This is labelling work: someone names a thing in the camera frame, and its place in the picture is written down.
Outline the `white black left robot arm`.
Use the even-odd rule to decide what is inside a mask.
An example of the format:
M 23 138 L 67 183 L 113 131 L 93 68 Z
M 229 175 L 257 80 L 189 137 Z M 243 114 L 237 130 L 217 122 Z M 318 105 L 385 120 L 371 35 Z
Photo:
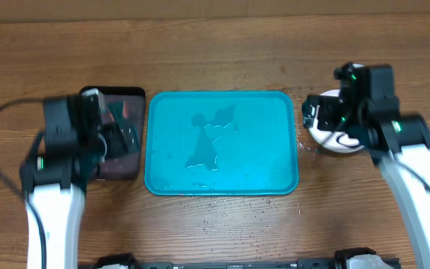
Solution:
M 28 215 L 28 268 L 76 268 L 87 184 L 110 158 L 128 154 L 123 101 L 97 93 L 43 100 L 45 129 L 19 175 Z

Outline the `white plate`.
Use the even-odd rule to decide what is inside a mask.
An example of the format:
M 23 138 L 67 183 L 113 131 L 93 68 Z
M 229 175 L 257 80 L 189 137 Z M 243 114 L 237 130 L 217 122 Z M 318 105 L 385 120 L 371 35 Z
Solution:
M 319 144 L 320 149 L 326 150 L 329 153 L 350 155 L 360 152 L 364 149 L 364 146 L 360 144 L 358 139 L 351 138 L 343 130 L 349 124 L 349 120 L 352 119 L 352 113 L 348 112 L 340 117 L 339 123 L 343 126 L 340 130 L 331 132 L 322 130 L 322 122 L 319 120 L 320 105 L 318 105 L 317 118 L 314 121 L 314 126 L 307 129 L 311 137 Z

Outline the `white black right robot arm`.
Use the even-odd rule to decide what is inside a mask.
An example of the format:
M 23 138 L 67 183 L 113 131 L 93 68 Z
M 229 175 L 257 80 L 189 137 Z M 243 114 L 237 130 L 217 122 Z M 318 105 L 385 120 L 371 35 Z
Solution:
M 334 71 L 336 96 L 309 95 L 303 126 L 358 140 L 391 189 L 419 268 L 430 268 L 430 130 L 420 114 L 401 114 L 389 64 L 348 62 Z

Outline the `pink cleaning sponge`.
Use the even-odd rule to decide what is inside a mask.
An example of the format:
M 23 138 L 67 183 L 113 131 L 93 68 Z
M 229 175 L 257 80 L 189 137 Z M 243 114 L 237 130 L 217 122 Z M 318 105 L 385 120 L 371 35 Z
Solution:
M 122 115 L 125 119 L 129 118 L 129 114 L 128 114 L 128 106 L 126 102 L 122 103 Z

